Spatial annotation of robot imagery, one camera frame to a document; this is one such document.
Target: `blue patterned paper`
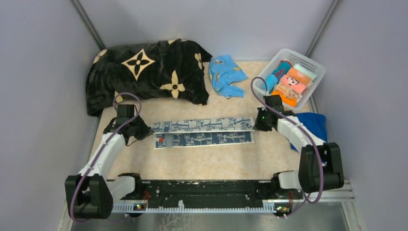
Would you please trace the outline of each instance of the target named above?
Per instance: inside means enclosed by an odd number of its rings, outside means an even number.
[[[156,134],[186,132],[248,131],[253,130],[254,120],[244,117],[218,119],[189,119],[180,121],[156,122],[152,125]]]
[[[178,133],[156,134],[155,149],[172,147],[197,147],[208,145],[224,145],[253,143],[253,133],[245,132],[211,132],[211,133]]]

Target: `blue towel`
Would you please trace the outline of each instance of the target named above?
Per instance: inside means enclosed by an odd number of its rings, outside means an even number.
[[[221,55],[210,62],[210,81],[214,90],[227,99],[230,97],[243,98],[244,91],[232,82],[240,82],[248,77],[229,55]]]
[[[310,132],[327,142],[326,117],[324,115],[312,112],[299,113],[296,115],[299,121],[303,123]]]
[[[279,80],[274,74],[270,74],[265,78],[265,82],[267,83],[268,94],[270,94],[275,85],[278,84]],[[262,90],[265,90],[265,84],[262,84]]]

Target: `folded cloth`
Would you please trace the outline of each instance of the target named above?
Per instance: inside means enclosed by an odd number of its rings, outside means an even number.
[[[297,100],[296,99],[288,99],[286,98],[282,92],[274,90],[270,95],[279,95],[280,98],[282,99],[282,102],[284,102],[285,104],[295,107],[297,104]]]
[[[270,74],[265,78],[265,82],[267,83],[268,93],[273,91],[273,88],[278,83],[278,78],[274,74]],[[262,90],[265,90],[265,84],[262,85]]]
[[[281,60],[278,68],[268,75],[265,78],[268,87],[268,93],[270,93],[275,85],[279,82],[283,75],[288,73],[289,69],[292,67],[292,64],[288,61]],[[265,90],[265,84],[262,85],[262,90]]]
[[[302,84],[309,86],[312,83],[312,79],[307,77],[305,74],[302,72],[296,70],[294,67],[292,67],[289,71],[288,74],[290,77],[296,79],[297,81],[301,82]]]
[[[282,93],[282,95],[288,100],[296,99],[297,101],[299,101],[302,98],[301,94],[290,89],[283,83],[278,83],[273,90]]]
[[[284,85],[288,86],[290,89],[296,91],[299,94],[302,94],[302,92],[306,89],[306,85],[299,82],[295,78],[290,77],[289,75],[284,75],[280,79],[280,83],[283,83]]]
[[[210,62],[210,81],[219,95],[243,98],[244,91],[230,84],[240,82],[248,77],[229,55],[221,55]]]
[[[297,118],[303,125],[318,138],[327,142],[326,117],[312,112],[298,113]]]
[[[296,70],[302,72],[305,76],[309,77],[312,81],[318,76],[315,73],[307,70],[306,68],[304,68],[302,65],[300,64],[295,64],[293,66]]]

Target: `metal floor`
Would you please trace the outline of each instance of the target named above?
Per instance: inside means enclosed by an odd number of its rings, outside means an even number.
[[[112,215],[111,220],[123,215]],[[305,204],[294,216],[276,219],[273,214],[143,214],[114,223],[90,220],[74,223],[71,231],[347,231],[341,202]]]

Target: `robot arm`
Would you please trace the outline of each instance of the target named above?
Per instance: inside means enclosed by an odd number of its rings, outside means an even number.
[[[118,105],[117,117],[112,119],[103,131],[102,141],[95,154],[77,175],[65,180],[65,194],[68,207],[74,203],[76,218],[102,218],[110,216],[113,204],[129,193],[141,190],[138,174],[121,174],[114,181],[106,181],[107,175],[117,157],[131,136],[141,140],[151,134],[151,129],[139,117],[124,126],[118,133],[114,131],[135,115],[133,105]],[[76,188],[80,187],[74,201]]]
[[[265,103],[296,122],[296,125],[286,118],[280,118],[265,108],[258,108],[255,129],[271,131],[274,128],[284,135],[291,144],[300,152],[299,170],[275,173],[272,182],[274,188],[279,190],[298,189],[306,193],[319,191],[319,165],[311,141],[301,132],[302,127],[316,144],[323,165],[323,190],[337,189],[344,185],[342,159],[339,146],[326,143],[311,133],[292,111],[285,111],[279,95],[264,96]]]

